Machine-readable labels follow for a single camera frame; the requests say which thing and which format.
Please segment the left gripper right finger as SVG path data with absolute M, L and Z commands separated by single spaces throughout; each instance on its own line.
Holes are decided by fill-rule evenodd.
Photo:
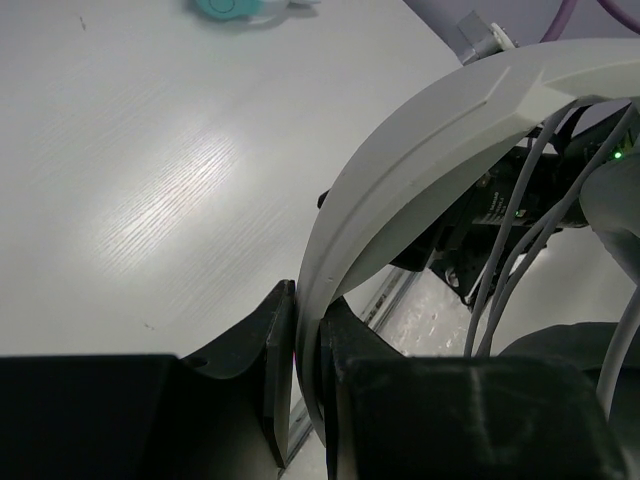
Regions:
M 317 401 L 330 479 L 377 477 L 372 468 L 380 460 L 373 450 L 388 422 L 383 368 L 399 357 L 344 298 L 329 306 L 317 340 Z

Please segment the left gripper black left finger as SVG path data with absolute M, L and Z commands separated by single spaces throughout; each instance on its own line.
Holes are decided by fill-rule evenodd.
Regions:
M 280 469 L 289 436 L 295 282 L 281 280 L 247 317 L 182 363 L 192 469 Z

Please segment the white grey headphones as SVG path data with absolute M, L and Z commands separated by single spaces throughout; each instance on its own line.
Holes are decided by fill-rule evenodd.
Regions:
M 316 338 L 329 305 L 387 265 L 556 111 L 638 97 L 637 39 L 541 43 L 453 71 L 365 140 L 318 213 L 297 286 L 296 369 L 317 432 Z

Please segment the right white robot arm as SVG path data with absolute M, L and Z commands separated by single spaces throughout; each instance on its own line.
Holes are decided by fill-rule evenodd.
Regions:
M 490 294 L 495 292 L 510 252 L 565 195 L 626 111 L 621 108 L 576 134 L 574 129 L 587 110 L 580 107 L 569 116 L 551 136 L 551 151 L 543 153 L 536 164 L 491 280 Z M 472 308 L 512 190 L 541 131 L 536 127 L 529 132 L 525 146 L 512 147 L 390 264 L 412 272 L 431 270 L 463 305 Z

